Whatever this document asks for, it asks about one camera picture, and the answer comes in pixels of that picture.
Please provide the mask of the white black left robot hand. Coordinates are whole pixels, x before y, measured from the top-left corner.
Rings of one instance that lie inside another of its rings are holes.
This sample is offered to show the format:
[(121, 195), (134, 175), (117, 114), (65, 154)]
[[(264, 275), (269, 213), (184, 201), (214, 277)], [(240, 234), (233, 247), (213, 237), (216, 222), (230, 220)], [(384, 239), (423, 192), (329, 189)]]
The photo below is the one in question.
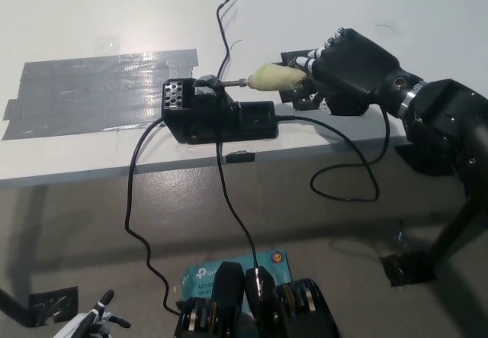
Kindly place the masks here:
[(109, 289), (89, 312), (77, 314), (53, 338), (112, 337), (106, 323), (130, 329), (129, 321), (106, 310), (113, 297), (114, 291)]

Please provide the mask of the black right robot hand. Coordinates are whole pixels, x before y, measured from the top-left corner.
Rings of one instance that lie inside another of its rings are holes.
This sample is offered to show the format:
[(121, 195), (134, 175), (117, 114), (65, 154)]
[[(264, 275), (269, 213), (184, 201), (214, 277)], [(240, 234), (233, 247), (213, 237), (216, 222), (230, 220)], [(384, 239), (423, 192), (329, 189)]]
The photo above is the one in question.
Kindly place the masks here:
[(339, 28), (323, 46), (288, 65), (306, 73), (335, 116), (362, 116), (370, 105), (401, 117), (413, 99), (412, 89), (423, 80), (401, 68), (399, 60), (352, 28)]

